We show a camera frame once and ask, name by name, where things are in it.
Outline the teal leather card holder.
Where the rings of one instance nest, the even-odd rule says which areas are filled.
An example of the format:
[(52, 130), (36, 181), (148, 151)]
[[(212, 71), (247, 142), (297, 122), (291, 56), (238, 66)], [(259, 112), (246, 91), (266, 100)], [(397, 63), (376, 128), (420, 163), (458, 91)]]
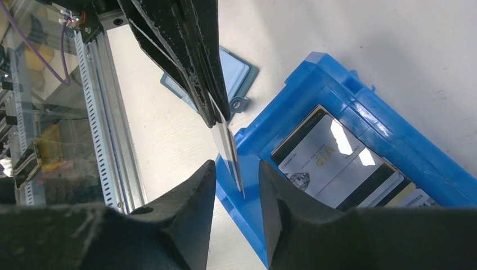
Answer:
[[(231, 116), (243, 113), (250, 99), (246, 97), (251, 85), (259, 73), (258, 67), (247, 62), (244, 58), (220, 46), (220, 62), (226, 85), (227, 98)], [(194, 111), (196, 106), (192, 102), (191, 97), (179, 86), (170, 76), (163, 74), (160, 83), (169, 89), (184, 103), (188, 104)]]

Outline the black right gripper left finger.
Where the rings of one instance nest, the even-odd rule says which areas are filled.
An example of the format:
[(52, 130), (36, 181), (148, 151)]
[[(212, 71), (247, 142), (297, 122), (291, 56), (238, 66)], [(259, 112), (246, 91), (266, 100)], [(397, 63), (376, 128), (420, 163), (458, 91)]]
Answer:
[(1, 206), (2, 269), (205, 269), (215, 162), (152, 202)]

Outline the blue plastic bin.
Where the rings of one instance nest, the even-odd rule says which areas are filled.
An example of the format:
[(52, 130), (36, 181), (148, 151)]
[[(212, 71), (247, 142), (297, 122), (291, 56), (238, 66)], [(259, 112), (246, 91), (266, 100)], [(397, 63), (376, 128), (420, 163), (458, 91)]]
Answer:
[(259, 163), (265, 160), (282, 174), (272, 161), (271, 153), (316, 106), (322, 106), (367, 148), (440, 205), (427, 208), (476, 209), (473, 176), (389, 107), (373, 89), (366, 87), (355, 71), (347, 70), (326, 53), (312, 52), (291, 73), (285, 87), (269, 105), (248, 127), (236, 133), (245, 199), (224, 161), (217, 160), (218, 199), (266, 269), (269, 267), (260, 203)]

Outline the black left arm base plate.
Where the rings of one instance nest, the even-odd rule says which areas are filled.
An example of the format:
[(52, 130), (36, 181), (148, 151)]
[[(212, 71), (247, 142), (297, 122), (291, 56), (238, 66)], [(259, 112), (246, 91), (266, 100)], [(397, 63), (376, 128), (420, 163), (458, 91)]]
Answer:
[(52, 0), (46, 1), (46, 4), (56, 4), (78, 20), (74, 29), (80, 32), (85, 44), (101, 33), (127, 23), (117, 0)]

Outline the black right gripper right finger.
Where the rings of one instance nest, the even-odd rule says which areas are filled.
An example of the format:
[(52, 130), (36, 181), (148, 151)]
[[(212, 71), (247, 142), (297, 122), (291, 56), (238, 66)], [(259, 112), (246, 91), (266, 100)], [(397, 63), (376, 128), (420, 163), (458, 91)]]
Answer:
[(333, 209), (259, 163), (269, 269), (475, 269), (476, 209)]

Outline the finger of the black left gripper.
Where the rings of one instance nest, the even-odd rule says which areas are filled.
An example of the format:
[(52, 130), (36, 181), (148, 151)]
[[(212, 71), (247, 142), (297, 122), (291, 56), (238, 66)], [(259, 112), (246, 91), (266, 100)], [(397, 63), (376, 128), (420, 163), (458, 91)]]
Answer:
[(206, 122), (230, 120), (231, 112), (219, 56), (218, 2), (176, 1), (191, 57), (189, 92)]
[[(196, 106), (189, 92), (191, 57), (176, 1), (119, 1), (119, 6), (143, 52), (186, 91)], [(216, 121), (204, 122), (212, 128)]]

